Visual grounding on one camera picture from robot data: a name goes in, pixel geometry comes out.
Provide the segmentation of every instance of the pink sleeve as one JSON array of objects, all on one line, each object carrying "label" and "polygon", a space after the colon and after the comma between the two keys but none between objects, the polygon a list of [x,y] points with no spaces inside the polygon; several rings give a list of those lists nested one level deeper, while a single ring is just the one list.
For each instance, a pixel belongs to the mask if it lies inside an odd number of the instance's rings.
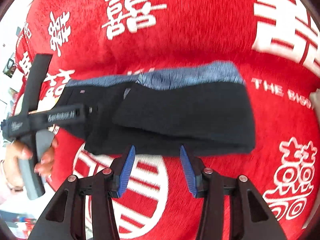
[{"label": "pink sleeve", "polygon": [[0,161],[0,205],[14,194],[11,192],[6,183],[6,177],[3,171],[3,160]]}]

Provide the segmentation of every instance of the blue denim fabric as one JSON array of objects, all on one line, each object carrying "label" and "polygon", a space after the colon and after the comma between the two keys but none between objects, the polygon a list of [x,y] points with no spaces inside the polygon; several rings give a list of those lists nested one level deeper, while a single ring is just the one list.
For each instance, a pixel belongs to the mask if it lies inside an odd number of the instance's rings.
[{"label": "blue denim fabric", "polygon": [[198,67],[169,68],[138,75],[113,75],[87,80],[70,80],[66,86],[109,87],[124,82],[136,82],[154,90],[170,90],[212,82],[244,84],[244,80],[232,62],[215,61]]}]

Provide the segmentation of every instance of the red blanket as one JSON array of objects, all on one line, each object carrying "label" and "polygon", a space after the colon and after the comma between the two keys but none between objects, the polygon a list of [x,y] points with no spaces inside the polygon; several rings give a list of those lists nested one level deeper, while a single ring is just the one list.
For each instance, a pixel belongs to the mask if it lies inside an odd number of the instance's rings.
[{"label": "red blanket", "polygon": [[[320,181],[320,133],[307,99],[319,86],[318,44],[319,30],[299,0],[35,0],[16,62],[27,78],[36,53],[53,53],[39,106],[47,110],[70,78],[232,61],[246,81],[256,148],[203,160],[222,175],[248,176],[295,240]],[[93,156],[83,141],[54,132],[54,189],[71,173],[90,176],[110,165],[112,157]],[[178,159],[139,155],[127,192],[114,200],[120,237],[194,239],[201,203],[189,194]]]}]

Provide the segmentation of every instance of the bracelet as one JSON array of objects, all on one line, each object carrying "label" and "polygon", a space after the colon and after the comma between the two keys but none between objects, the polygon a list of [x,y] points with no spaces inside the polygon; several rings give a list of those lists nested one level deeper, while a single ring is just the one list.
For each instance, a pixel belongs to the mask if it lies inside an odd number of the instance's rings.
[{"label": "bracelet", "polygon": [[1,160],[0,161],[0,174],[1,174],[0,176],[4,179],[4,182],[5,182],[6,186],[8,187],[8,189],[13,194],[18,193],[18,192],[22,192],[23,191],[22,187],[15,187],[10,182],[8,182],[7,177],[4,173],[3,164],[4,164],[4,160]]}]

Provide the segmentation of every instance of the blue ridged rubber tip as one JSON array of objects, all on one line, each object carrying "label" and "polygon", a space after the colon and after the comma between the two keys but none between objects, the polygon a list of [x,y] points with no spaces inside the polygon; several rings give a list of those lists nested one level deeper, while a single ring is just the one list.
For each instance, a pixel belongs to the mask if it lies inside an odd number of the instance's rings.
[{"label": "blue ridged rubber tip", "polygon": [[129,151],[128,157],[125,160],[122,172],[120,174],[119,189],[117,191],[119,197],[121,197],[127,189],[127,185],[129,182],[135,156],[136,156],[136,148],[132,146]]},{"label": "blue ridged rubber tip", "polygon": [[182,164],[184,176],[186,177],[189,191],[194,197],[196,197],[198,193],[198,190],[196,187],[196,176],[192,169],[186,149],[184,148],[183,145],[180,147],[180,161]]}]

